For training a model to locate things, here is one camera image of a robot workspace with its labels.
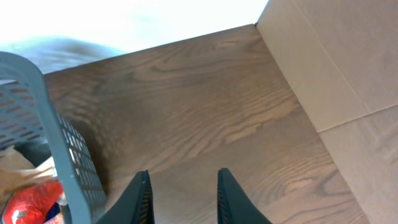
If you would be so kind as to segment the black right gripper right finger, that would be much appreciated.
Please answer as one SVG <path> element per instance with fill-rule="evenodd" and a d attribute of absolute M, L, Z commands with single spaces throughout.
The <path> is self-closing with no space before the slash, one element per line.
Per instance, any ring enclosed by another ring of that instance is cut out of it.
<path fill-rule="evenodd" d="M 218 171 L 218 224 L 272 224 L 250 201 L 227 168 Z"/>

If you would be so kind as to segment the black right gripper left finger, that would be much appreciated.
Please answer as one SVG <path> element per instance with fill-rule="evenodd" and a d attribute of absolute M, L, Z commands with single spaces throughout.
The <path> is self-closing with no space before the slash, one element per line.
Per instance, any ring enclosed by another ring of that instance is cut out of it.
<path fill-rule="evenodd" d="M 139 171 L 98 224 L 154 224 L 153 192 L 149 171 Z"/>

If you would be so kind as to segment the orange spaghetti package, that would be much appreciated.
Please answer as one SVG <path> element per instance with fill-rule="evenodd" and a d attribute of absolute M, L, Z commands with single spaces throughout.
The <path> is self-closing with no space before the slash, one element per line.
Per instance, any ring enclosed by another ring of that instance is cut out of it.
<path fill-rule="evenodd" d="M 16 192 L 2 215 L 5 224 L 43 224 L 60 213 L 57 200 L 63 194 L 58 181 L 37 184 Z"/>

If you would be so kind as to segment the beige powder bag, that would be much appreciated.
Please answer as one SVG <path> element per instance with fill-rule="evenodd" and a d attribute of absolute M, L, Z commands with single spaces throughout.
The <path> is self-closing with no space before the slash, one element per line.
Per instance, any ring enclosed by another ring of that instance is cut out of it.
<path fill-rule="evenodd" d="M 1 151 L 1 206 L 14 192 L 55 179 L 57 171 L 52 156 L 35 167 L 14 146 Z"/>

